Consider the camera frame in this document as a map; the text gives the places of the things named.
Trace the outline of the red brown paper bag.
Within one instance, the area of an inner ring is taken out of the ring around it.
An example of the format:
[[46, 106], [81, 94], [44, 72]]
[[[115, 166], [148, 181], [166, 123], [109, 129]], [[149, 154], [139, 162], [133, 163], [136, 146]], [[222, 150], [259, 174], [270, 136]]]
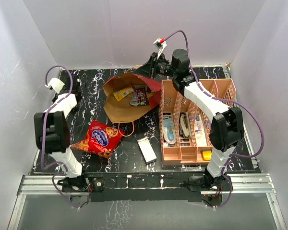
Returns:
[[[121, 100], [114, 96], [115, 92], [129, 86], [141, 86], [154, 94], [148, 99], [148, 105], [133, 106], [130, 104], [133, 94], [130, 93]], [[161, 100], [161, 83], [135, 72], [125, 72], [111, 77], [103, 85], [106, 95], [104, 110], [114, 124], [134, 123], [149, 111], [159, 105]]]

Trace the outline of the red cookie snack bag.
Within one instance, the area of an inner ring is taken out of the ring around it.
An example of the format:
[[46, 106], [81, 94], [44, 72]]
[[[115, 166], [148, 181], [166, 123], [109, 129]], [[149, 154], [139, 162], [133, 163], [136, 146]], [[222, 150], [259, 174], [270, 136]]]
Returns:
[[110, 158], [124, 132], [112, 126], [93, 120], [84, 140], [71, 145], [71, 149]]

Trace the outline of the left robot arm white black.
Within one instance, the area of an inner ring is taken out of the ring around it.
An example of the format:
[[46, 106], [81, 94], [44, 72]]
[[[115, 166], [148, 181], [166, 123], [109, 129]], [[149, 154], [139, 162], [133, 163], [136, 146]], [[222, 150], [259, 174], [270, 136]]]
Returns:
[[35, 140], [40, 150], [40, 168], [44, 171], [58, 165], [65, 178], [58, 181], [62, 187], [84, 192], [89, 187], [89, 179], [84, 175], [83, 166], [71, 149], [71, 137], [66, 118], [79, 102], [79, 82], [66, 70], [68, 78], [48, 80], [45, 86], [54, 90], [56, 97], [49, 109], [34, 115]]

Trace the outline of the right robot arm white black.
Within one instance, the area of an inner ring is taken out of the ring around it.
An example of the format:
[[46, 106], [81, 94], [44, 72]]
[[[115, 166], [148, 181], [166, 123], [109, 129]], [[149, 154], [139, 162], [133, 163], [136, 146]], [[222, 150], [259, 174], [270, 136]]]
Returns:
[[199, 179], [188, 179], [190, 186], [216, 190], [227, 179], [225, 170], [237, 143], [244, 137], [242, 111], [229, 107], [199, 82], [185, 49], [173, 51], [172, 60], [152, 53], [149, 60], [134, 71], [154, 79], [157, 74], [170, 76], [177, 92], [196, 104], [211, 122], [209, 139], [212, 158]]

